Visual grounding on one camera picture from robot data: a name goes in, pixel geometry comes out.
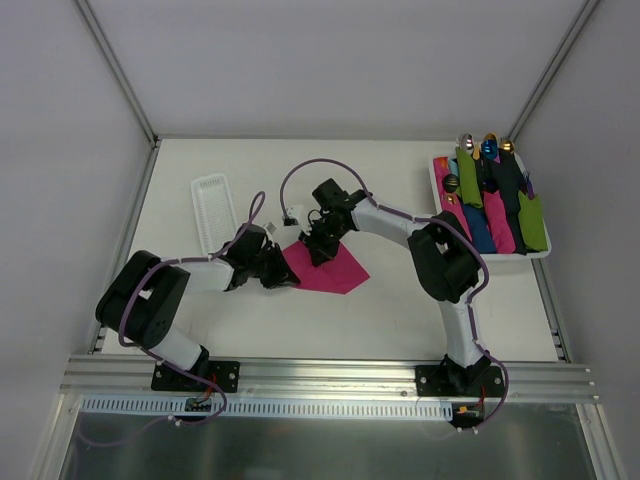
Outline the magenta paper napkin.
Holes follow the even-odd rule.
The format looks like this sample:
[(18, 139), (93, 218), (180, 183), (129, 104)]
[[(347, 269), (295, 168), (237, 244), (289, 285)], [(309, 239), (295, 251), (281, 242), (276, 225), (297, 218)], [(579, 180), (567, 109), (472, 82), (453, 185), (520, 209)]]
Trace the magenta paper napkin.
[(369, 273), (342, 244), (333, 259), (320, 266), (313, 266), (311, 256), (301, 241), (283, 251), (284, 259), (300, 280), (297, 289), (346, 295), (369, 278)]

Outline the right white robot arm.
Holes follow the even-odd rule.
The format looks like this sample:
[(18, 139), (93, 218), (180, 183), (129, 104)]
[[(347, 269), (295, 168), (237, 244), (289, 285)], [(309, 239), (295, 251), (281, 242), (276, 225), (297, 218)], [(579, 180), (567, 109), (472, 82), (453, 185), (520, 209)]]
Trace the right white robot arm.
[(318, 267), (337, 257), (349, 232), (377, 235), (408, 249), (423, 290), (439, 304), (447, 350), (444, 380), (459, 395), (480, 388), (491, 360), (479, 345), (472, 297), (478, 286), (481, 258), (456, 215), (443, 211), (418, 219), (382, 205), (358, 190), (347, 193), (332, 179), (313, 192), (320, 218), (309, 222), (300, 240)]

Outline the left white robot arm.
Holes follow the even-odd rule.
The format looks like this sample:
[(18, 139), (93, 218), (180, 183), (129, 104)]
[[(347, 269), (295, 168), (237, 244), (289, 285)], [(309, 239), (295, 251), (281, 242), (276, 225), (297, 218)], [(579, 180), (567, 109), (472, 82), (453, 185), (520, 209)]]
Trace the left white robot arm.
[(174, 378), (197, 390), (208, 381), (209, 352), (174, 325), (183, 296), (189, 290), (230, 292), (250, 279), (265, 289), (300, 284), (267, 231), (244, 224), (220, 251), (204, 257), (163, 260), (135, 252), (99, 300), (95, 317), (123, 346), (173, 365)]

